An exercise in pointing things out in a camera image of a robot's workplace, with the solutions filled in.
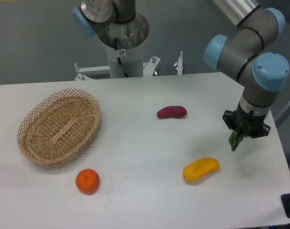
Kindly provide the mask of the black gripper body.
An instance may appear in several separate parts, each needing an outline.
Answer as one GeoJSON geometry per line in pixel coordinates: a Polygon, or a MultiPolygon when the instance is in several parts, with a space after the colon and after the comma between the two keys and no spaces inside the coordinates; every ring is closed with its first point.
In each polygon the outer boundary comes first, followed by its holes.
{"type": "Polygon", "coordinates": [[[234,138],[259,138],[268,136],[270,132],[270,126],[264,123],[266,116],[255,116],[253,111],[246,113],[237,109],[236,111],[226,110],[222,119],[227,127],[232,130],[234,138]]]}

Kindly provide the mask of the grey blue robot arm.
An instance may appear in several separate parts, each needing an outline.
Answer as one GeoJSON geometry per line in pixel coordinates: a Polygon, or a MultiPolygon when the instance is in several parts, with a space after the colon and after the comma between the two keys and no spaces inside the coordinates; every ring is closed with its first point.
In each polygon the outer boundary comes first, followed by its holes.
{"type": "MultiPolygon", "coordinates": [[[[290,74],[288,61],[264,52],[284,30],[285,18],[274,8],[255,0],[217,0],[216,5],[237,27],[233,37],[215,36],[207,45],[205,61],[244,87],[235,111],[223,120],[231,139],[267,136],[264,119],[290,74]]],[[[97,35],[108,53],[113,78],[152,76],[156,58],[143,64],[141,46],[149,35],[147,20],[135,10],[133,0],[83,0],[73,18],[89,36],[97,35]]]]}

